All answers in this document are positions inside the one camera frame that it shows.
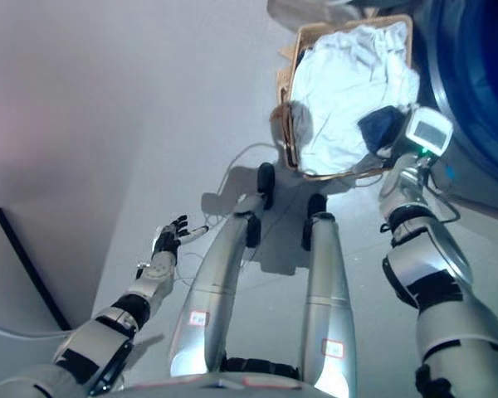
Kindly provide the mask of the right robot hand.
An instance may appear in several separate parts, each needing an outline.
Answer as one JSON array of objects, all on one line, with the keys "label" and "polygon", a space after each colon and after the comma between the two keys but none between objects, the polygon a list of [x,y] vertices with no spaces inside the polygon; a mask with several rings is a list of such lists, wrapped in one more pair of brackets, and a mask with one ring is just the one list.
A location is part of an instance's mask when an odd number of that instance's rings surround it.
[{"label": "right robot hand", "polygon": [[453,135],[453,123],[435,109],[416,106],[409,110],[403,121],[390,130],[389,142],[377,150],[381,158],[397,159],[405,153],[441,157]]}]

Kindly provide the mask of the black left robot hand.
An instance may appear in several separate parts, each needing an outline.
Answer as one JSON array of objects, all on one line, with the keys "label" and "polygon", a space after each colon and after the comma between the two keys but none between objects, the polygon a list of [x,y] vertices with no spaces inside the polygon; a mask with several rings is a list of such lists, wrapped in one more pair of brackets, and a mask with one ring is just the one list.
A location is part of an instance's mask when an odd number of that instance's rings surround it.
[{"label": "black left robot hand", "polygon": [[178,248],[181,245],[189,244],[209,232],[207,225],[198,228],[188,229],[188,216],[181,215],[168,225],[159,227],[152,244],[151,259],[153,260],[159,253],[169,253],[175,259],[178,258]]}]

